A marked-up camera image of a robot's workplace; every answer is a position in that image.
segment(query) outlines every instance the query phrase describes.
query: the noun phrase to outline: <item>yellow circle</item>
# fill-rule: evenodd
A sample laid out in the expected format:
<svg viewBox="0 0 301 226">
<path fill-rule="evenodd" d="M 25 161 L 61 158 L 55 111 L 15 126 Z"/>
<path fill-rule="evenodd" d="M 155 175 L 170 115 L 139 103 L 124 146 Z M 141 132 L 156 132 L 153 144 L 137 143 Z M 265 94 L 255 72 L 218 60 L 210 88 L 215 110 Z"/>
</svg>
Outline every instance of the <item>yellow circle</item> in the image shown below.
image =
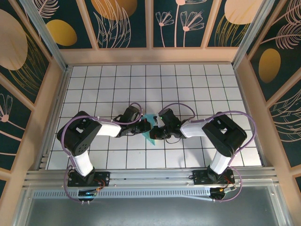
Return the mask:
<svg viewBox="0 0 301 226">
<path fill-rule="evenodd" d="M 20 69 L 27 58 L 27 38 L 19 22 L 0 9 L 0 65 L 9 70 Z"/>
<path fill-rule="evenodd" d="M 119 5 L 121 13 L 122 8 L 124 8 L 128 17 L 130 17 L 137 9 L 137 0 L 91 0 L 96 11 L 103 17 L 110 20 L 117 20 L 117 17 L 122 19 L 118 16 L 115 1 Z"/>
<path fill-rule="evenodd" d="M 57 44 L 71 46 L 77 41 L 75 30 L 63 20 L 51 20 L 46 27 Z"/>
<path fill-rule="evenodd" d="M 249 24 L 253 21 L 262 0 L 227 0 L 226 19 L 232 24 Z"/>
<path fill-rule="evenodd" d="M 269 83 L 277 76 L 281 65 L 281 57 L 277 50 L 269 48 L 265 50 L 259 61 L 259 77 Z"/>
</svg>

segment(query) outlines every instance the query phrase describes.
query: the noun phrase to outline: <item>white grid floor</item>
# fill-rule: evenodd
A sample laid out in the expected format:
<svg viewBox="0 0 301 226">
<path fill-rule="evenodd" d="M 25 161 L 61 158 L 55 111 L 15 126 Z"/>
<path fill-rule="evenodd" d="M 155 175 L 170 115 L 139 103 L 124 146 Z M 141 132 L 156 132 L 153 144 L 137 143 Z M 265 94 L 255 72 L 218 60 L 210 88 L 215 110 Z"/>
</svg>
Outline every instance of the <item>white grid floor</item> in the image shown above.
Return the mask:
<svg viewBox="0 0 301 226">
<path fill-rule="evenodd" d="M 194 109 L 199 119 L 219 111 L 245 111 L 238 83 L 231 65 L 122 65 L 76 66 L 56 132 L 78 111 L 103 118 L 122 114 L 131 102 L 141 104 L 146 113 L 181 102 Z M 181 120 L 191 115 L 184 106 L 171 107 Z M 252 132 L 242 115 L 232 119 Z M 97 136 L 89 148 L 96 169 L 192 168 L 208 166 L 216 150 L 206 137 L 183 139 L 176 144 L 157 141 L 152 145 L 143 135 L 112 138 Z M 46 169 L 67 168 L 68 158 L 54 139 Z M 252 142 L 236 156 L 232 166 L 261 166 Z"/>
</svg>

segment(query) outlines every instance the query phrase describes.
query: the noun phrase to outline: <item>teal object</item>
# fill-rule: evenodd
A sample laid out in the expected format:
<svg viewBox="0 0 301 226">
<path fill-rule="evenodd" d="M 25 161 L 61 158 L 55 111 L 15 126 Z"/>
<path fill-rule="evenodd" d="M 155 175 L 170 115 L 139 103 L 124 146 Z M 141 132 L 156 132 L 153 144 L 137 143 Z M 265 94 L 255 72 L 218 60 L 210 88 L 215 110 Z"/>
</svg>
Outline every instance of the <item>teal object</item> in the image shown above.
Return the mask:
<svg viewBox="0 0 301 226">
<path fill-rule="evenodd" d="M 147 119 L 147 121 L 151 125 L 151 128 L 153 128 L 156 125 L 156 122 L 154 120 L 154 116 L 156 116 L 156 115 L 155 114 L 146 114 L 143 117 L 141 117 L 141 119 Z M 155 145 L 155 140 L 150 138 L 150 132 L 149 131 L 145 132 L 145 133 L 142 133 L 142 134 L 143 134 L 143 136 L 146 137 L 146 139 L 148 141 L 150 141 L 153 145 Z"/>
</svg>

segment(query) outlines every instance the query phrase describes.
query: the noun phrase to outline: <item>flower drawing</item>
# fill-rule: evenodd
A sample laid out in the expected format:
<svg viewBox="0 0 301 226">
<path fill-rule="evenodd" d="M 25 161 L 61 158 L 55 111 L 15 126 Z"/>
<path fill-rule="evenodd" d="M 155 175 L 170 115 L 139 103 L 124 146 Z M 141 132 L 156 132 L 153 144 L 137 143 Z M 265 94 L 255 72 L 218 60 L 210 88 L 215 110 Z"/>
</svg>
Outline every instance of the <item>flower drawing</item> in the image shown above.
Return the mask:
<svg viewBox="0 0 301 226">
<path fill-rule="evenodd" d="M 204 23 L 202 23 L 202 20 L 202 12 L 191 12 L 188 17 L 187 11 L 181 13 L 181 23 L 184 30 L 183 47 L 185 47 L 186 32 L 204 28 Z"/>
<path fill-rule="evenodd" d="M 175 26 L 174 26 L 174 47 L 177 47 L 177 22 L 178 22 L 178 15 L 179 15 L 179 8 L 183 5 L 191 5 L 191 4 L 199 4 L 206 2 L 207 0 L 175 0 L 177 3 L 177 12 L 175 14 Z"/>
<path fill-rule="evenodd" d="M 11 113 L 11 109 L 12 109 L 12 105 L 13 105 L 13 98 L 10 96 L 10 95 L 7 95 L 6 98 L 4 97 L 4 95 L 1 93 L 0 94 L 0 125 L 2 123 L 10 123 L 12 124 L 13 126 L 19 128 L 19 129 L 22 129 L 22 130 L 25 130 L 24 128 L 12 123 L 10 120 L 9 120 L 9 115 Z M 4 131 L 1 131 L 0 130 L 0 134 L 3 134 L 7 137 L 10 137 L 14 140 L 17 140 L 17 141 L 21 141 L 20 138 L 18 137 L 15 137 L 11 134 L 8 134 Z M 1 153 L 0 154 L 4 154 L 4 155 L 16 155 L 16 154 L 9 154 L 9 153 Z"/>
<path fill-rule="evenodd" d="M 165 47 L 163 33 L 162 33 L 162 27 L 173 24 L 174 20 L 172 20 L 172 16 L 171 16 L 170 12 L 168 12 L 168 13 L 163 12 L 162 14 L 160 12 L 158 12 L 158 13 L 156 13 L 156 18 L 157 18 L 157 21 L 159 23 L 160 30 L 161 30 L 161 38 L 162 38 L 163 47 Z"/>
</svg>

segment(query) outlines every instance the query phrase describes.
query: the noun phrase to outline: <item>mounting plate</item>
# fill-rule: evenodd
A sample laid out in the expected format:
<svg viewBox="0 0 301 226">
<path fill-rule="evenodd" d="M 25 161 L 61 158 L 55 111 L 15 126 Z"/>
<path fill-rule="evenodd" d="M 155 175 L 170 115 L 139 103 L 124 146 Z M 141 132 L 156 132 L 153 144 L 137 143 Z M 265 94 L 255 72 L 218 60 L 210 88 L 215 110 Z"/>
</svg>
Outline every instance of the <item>mounting plate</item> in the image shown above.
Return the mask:
<svg viewBox="0 0 301 226">
<path fill-rule="evenodd" d="M 224 176 L 227 177 L 227 179 L 235 184 L 235 179 L 233 175 L 233 171 L 231 169 L 226 170 L 220 177 L 217 183 L 214 183 L 209 177 L 208 177 L 208 171 L 206 169 L 203 170 L 194 170 L 192 171 L 192 177 L 194 185 L 213 185 L 213 184 L 224 184 L 226 185 L 228 182 L 224 179 Z"/>
<path fill-rule="evenodd" d="M 105 187 L 109 186 L 110 172 L 95 172 L 94 180 L 89 185 L 79 178 L 76 172 L 70 172 L 68 187 L 99 187 L 98 182 L 102 184 L 102 180 L 105 182 Z"/>
</svg>

